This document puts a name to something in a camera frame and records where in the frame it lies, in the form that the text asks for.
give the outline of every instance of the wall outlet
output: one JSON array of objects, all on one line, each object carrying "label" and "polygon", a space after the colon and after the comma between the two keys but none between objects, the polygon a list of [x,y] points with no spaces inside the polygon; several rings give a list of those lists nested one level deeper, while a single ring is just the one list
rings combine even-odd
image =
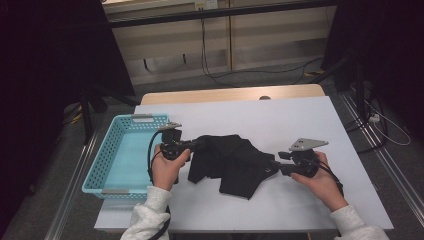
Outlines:
[{"label": "wall outlet", "polygon": [[206,0],[206,9],[218,9],[218,0]]},{"label": "wall outlet", "polygon": [[194,10],[196,11],[206,10],[206,1],[195,1]]},{"label": "wall outlet", "polygon": [[194,10],[218,9],[218,0],[198,0],[194,2]]}]

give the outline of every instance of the white jacket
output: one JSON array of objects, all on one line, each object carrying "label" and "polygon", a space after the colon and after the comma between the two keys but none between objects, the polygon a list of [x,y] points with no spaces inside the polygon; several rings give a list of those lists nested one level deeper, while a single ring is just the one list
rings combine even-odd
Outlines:
[{"label": "white jacket", "polygon": [[[171,196],[171,192],[166,190],[148,187],[146,202],[134,206],[131,226],[124,232],[121,240],[144,240],[155,235],[170,217],[165,210]],[[381,228],[366,225],[352,205],[331,213],[330,217],[336,222],[342,235],[335,239],[389,239]],[[159,239],[168,240],[168,232]]]}]

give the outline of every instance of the black garment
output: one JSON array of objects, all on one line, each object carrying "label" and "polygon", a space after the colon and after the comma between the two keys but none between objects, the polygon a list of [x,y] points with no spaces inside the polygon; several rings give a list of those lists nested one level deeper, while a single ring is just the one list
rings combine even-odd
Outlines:
[{"label": "black garment", "polygon": [[273,154],[256,149],[238,135],[201,136],[205,147],[193,154],[188,180],[197,183],[204,177],[221,178],[219,192],[250,199],[259,184],[274,175]]}]

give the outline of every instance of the blue plastic basket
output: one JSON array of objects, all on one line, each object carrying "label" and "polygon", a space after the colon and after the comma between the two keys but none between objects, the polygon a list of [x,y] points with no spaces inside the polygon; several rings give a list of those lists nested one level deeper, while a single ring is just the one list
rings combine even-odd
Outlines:
[{"label": "blue plastic basket", "polygon": [[[145,199],[151,185],[147,151],[153,134],[169,122],[163,114],[116,116],[87,174],[82,191],[101,199]],[[160,134],[154,146],[160,142]]]}]

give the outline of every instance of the hand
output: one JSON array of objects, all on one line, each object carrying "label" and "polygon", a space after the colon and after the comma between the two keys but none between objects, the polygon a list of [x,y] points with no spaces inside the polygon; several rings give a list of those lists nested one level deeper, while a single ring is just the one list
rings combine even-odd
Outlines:
[{"label": "hand", "polygon": [[170,191],[178,177],[180,168],[185,165],[186,160],[190,157],[190,150],[186,149],[174,161],[170,161],[163,157],[160,152],[159,145],[155,148],[155,159],[153,161],[153,185],[158,188]]},{"label": "hand", "polygon": [[[318,159],[328,165],[327,156],[322,152],[315,152]],[[309,190],[327,206],[331,212],[349,205],[344,199],[333,177],[319,168],[313,178],[308,178],[297,173],[290,175],[296,182],[305,185]]]}]

